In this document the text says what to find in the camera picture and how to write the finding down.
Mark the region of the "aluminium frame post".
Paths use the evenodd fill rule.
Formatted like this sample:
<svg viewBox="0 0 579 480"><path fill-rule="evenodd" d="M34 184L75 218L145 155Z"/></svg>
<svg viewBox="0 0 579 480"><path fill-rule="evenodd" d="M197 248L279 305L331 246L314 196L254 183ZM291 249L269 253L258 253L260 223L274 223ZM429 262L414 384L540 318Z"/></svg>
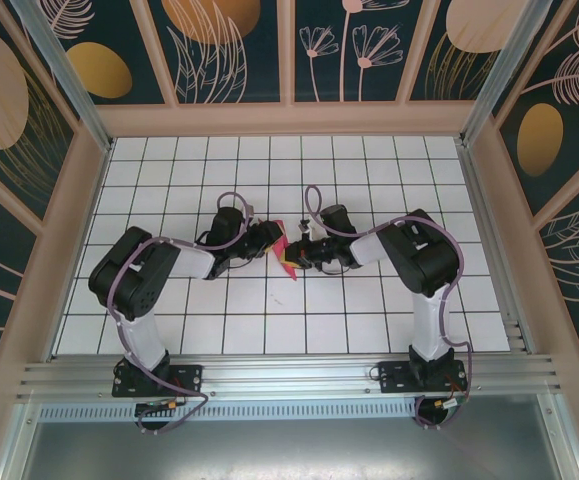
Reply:
<svg viewBox="0 0 579 480"><path fill-rule="evenodd" d="M91 133L97 145L108 153L112 137L106 130L90 95L73 69L65 50L52 32L41 8L35 0L10 0L22 24L28 29L31 38L39 48L62 85L81 120Z"/></svg>
<svg viewBox="0 0 579 480"><path fill-rule="evenodd" d="M526 56L552 3L553 0L528 0L495 60L465 124L455 138L457 147L467 149L482 130L495 104Z"/></svg>

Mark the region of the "long aluminium mounting rail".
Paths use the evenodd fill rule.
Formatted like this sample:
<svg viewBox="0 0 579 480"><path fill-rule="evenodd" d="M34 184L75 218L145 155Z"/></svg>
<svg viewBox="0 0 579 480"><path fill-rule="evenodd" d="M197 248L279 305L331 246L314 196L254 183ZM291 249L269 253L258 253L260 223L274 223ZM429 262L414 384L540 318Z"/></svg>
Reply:
<svg viewBox="0 0 579 480"><path fill-rule="evenodd" d="M216 400L287 400L377 397L375 365L405 361L405 354L175 355L175 364L203 368L202 392ZM19 401L111 400L113 355L63 355L24 367ZM564 382L548 355L477 353L474 395L560 391Z"/></svg>

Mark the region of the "grey sheet metal tray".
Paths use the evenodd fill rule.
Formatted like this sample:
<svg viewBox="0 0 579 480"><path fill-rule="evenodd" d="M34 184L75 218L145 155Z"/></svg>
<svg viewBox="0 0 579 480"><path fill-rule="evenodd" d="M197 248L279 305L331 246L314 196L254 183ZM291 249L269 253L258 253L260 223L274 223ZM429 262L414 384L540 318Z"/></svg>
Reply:
<svg viewBox="0 0 579 480"><path fill-rule="evenodd" d="M147 436L129 422L44 419L30 406L1 480L579 480L556 412L536 396L471 401L456 422L198 420Z"/></svg>

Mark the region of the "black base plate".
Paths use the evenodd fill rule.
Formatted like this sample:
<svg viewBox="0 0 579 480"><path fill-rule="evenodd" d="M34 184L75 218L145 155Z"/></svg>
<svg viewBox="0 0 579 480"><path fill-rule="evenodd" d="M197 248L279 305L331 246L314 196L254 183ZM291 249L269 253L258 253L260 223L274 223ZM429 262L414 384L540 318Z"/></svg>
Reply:
<svg viewBox="0 0 579 480"><path fill-rule="evenodd" d="M201 365L170 364L159 367L156 374L167 383L178 388L199 392L202 384ZM111 396L114 398L172 397L177 393L154 382L144 375L135 365L126 360L119 362L113 369L114 380Z"/></svg>
<svg viewBox="0 0 579 480"><path fill-rule="evenodd" d="M464 391L468 386L464 363L452 360L440 366L414 365L409 361L384 361L377 364L382 393L449 393L453 386Z"/></svg>

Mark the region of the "right aluminium frame post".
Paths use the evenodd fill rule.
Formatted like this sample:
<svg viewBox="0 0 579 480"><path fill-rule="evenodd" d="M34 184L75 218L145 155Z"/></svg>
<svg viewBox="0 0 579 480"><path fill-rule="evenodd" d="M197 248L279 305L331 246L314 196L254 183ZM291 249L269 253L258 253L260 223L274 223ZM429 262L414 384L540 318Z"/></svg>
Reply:
<svg viewBox="0 0 579 480"><path fill-rule="evenodd" d="M465 124L455 138L457 147L467 149L482 130L495 104L526 56L552 3L553 0L528 0L495 60Z"/></svg>

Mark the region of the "small black controller board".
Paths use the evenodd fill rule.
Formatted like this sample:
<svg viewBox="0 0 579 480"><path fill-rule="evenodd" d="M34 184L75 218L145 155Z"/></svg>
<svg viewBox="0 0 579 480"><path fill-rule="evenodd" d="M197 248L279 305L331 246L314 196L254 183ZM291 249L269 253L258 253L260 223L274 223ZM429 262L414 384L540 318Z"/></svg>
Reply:
<svg viewBox="0 0 579 480"><path fill-rule="evenodd" d="M169 409L168 400L158 400L150 402L139 402L135 406L134 416L149 415L159 411L166 411Z"/></svg>

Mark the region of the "aluminium side rail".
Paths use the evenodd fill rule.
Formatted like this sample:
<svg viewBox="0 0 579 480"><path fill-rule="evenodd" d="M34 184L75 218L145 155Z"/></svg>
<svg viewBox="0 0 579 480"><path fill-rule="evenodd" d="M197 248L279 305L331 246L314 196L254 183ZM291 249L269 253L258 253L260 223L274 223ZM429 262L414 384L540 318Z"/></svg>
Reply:
<svg viewBox="0 0 579 480"><path fill-rule="evenodd" d="M514 354L535 353L535 345L526 323L523 307L515 288L509 262L506 259L502 238L493 211L485 195L470 150L458 143L458 159L466 181L469 198L473 205L476 223L483 243L485 258L492 276L493 288L498 300L503 325Z"/></svg>

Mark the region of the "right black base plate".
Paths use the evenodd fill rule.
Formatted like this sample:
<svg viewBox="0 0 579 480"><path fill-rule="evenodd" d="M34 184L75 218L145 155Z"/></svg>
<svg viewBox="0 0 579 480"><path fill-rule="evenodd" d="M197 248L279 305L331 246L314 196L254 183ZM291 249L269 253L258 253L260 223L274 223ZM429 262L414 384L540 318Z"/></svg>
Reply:
<svg viewBox="0 0 579 480"><path fill-rule="evenodd" d="M453 386L464 391L468 386L464 363L452 360L440 366L414 365L409 361L384 361L377 364L382 393L449 393Z"/></svg>

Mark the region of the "left aluminium frame post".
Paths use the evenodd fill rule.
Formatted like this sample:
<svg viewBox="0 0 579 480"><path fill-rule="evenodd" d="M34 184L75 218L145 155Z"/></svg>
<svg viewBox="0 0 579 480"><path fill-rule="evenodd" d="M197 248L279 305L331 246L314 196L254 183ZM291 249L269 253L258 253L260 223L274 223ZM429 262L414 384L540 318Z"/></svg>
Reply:
<svg viewBox="0 0 579 480"><path fill-rule="evenodd" d="M35 0L10 0L22 24L28 29L31 38L39 48L62 85L81 120L91 133L97 145L108 153L112 137L106 130L90 95L73 69L65 50L52 32L41 8Z"/></svg>

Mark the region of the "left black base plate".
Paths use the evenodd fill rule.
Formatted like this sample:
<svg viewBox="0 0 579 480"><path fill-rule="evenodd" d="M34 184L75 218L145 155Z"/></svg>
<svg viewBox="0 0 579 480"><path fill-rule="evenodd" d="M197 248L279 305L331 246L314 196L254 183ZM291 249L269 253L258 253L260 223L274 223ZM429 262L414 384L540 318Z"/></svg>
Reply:
<svg viewBox="0 0 579 480"><path fill-rule="evenodd" d="M167 383L178 388L199 392L202 384L201 365L170 364L159 367L156 374ZM135 365L126 360L119 362L113 369L114 380L111 396L114 398L172 397L177 393L154 382L144 375Z"/></svg>

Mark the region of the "pink square paper sheet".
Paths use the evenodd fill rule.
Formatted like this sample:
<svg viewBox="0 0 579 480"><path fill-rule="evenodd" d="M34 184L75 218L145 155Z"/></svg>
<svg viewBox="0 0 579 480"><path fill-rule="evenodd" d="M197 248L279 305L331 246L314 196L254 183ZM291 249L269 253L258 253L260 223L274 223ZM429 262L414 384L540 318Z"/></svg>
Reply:
<svg viewBox="0 0 579 480"><path fill-rule="evenodd" d="M274 244L275 247L273 249L273 254L275 255L279 265L282 267L282 269L284 270L284 272L294 281L297 280L297 273L296 273L296 268L290 268L287 267L285 265L282 264L282 261L280 260L280 255L281 253L289 246L289 240L287 237L287 233L286 233L286 228L284 225L284 222L280 219L274 220L274 223L276 223L280 230L281 230L281 237L279 240L277 240Z"/></svg>

